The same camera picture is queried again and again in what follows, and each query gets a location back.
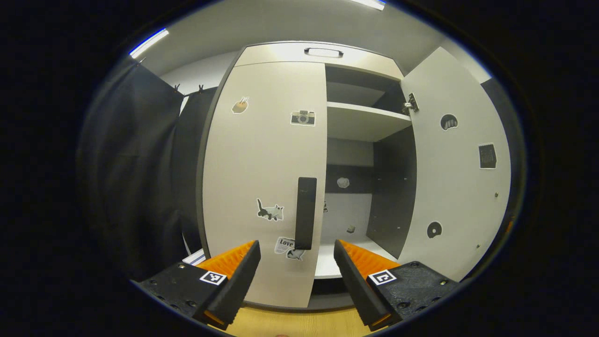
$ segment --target white cabinet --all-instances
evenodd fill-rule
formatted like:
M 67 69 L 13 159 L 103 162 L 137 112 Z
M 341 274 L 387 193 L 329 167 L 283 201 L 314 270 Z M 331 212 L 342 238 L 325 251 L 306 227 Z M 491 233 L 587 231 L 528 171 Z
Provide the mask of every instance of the white cabinet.
M 369 83 L 369 90 L 380 90 L 377 102 L 327 102 L 328 81 L 335 77 L 339 82 L 343 71 L 351 85 Z M 398 113 L 410 94 L 419 111 Z M 347 46 L 250 46 L 215 100 L 205 153 L 198 161 L 203 165 L 200 232 L 211 256 L 260 241 L 262 260 L 246 301 L 305 308 L 315 278 L 340 277 L 332 257 L 335 238 L 353 240 L 387 258 L 399 256 L 400 263 L 421 261 L 460 281 L 497 233 L 510 192 L 503 126 L 481 86 L 441 48 L 404 78 L 392 59 Z M 313 124 L 295 123 L 300 112 Z M 372 144 L 410 127 L 418 160 L 412 220 L 401 226 L 393 216 L 385 220 L 383 225 L 392 229 L 385 235 L 401 236 L 397 242 L 403 247 L 391 254 L 367 233 L 375 199 L 368 180 L 376 176 L 369 171 L 376 166 Z M 328 138 L 335 144 L 329 149 L 338 153 L 327 153 Z M 356 142 L 348 145 L 355 154 L 343 142 Z M 494 153 L 488 152 L 489 144 Z M 493 157 L 493 167 L 481 168 L 479 146 L 486 146 L 481 149 L 485 160 Z M 366 180 L 341 190 L 333 167 Z M 312 247 L 278 254 L 277 240 L 296 235 L 299 177 L 317 180 Z M 352 189 L 355 194 L 346 193 Z M 331 209 L 323 214 L 326 198 Z M 403 212 L 386 205 L 386 212 Z M 429 235 L 432 222 L 439 223 L 440 235 Z

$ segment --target white shelf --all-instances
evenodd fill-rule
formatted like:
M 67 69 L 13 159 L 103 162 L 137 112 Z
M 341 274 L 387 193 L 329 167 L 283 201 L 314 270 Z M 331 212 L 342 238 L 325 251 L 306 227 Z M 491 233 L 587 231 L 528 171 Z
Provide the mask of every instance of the white shelf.
M 391 261 L 397 261 L 393 255 L 389 254 L 386 250 L 381 248 L 381 246 L 377 245 L 374 243 L 374 241 L 366 236 L 356 238 L 356 240 L 348 240 L 348 242 L 381 255 L 384 258 L 388 258 Z M 334 247 L 334 243 L 320 244 L 320 248 L 318 250 L 318 261 L 316 262 L 316 273 L 314 274 L 315 279 L 341 277 L 341 272 L 339 271 L 339 267 L 337 267 L 337 263 L 333 257 Z
M 378 142 L 412 125 L 409 116 L 354 104 L 327 102 L 327 137 Z

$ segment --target wooden floor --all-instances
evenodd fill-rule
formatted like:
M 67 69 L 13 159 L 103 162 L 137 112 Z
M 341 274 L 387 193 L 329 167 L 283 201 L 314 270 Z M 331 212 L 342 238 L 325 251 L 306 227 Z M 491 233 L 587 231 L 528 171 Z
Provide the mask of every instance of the wooden floor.
M 327 312 L 289 313 L 267 311 L 244 306 L 226 333 L 240 337 L 343 336 L 361 337 L 370 334 L 355 308 Z

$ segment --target ceiling light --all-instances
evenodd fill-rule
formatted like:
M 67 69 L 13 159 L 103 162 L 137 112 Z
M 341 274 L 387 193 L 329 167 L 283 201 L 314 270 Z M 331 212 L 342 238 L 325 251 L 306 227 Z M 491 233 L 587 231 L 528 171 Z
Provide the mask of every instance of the ceiling light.
M 383 8 L 385 7 L 385 2 L 380 1 L 380 0 L 350 0 L 350 1 L 357 2 L 359 4 L 375 8 L 379 11 L 382 11 Z
M 141 43 L 139 46 L 137 46 L 137 48 L 132 50 L 131 53 L 129 53 L 129 55 L 131 55 L 131 57 L 133 57 L 134 59 L 137 58 L 137 56 L 139 56 L 141 53 L 146 51 L 146 49 L 148 49 L 150 46 L 152 46 L 152 44 L 160 41 L 160 39 L 162 39 L 163 37 L 165 37 L 167 35 L 168 35 L 167 29 L 163 28 L 161 31 L 152 35 L 152 37 L 150 37 L 149 39 L 147 39 L 146 41 Z

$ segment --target black curtain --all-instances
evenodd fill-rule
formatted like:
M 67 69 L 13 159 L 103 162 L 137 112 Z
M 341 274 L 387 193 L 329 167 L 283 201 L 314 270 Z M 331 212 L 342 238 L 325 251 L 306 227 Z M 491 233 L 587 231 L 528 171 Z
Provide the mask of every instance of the black curtain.
M 181 93 L 127 58 L 97 93 L 80 134 L 78 182 L 91 230 L 136 281 L 187 256 L 171 181 L 182 101 Z M 195 193 L 195 179 L 188 188 Z
M 195 184 L 199 142 L 216 87 L 189 95 L 177 121 L 174 137 L 173 195 L 180 210 L 181 226 L 191 253 L 202 248 L 196 214 Z

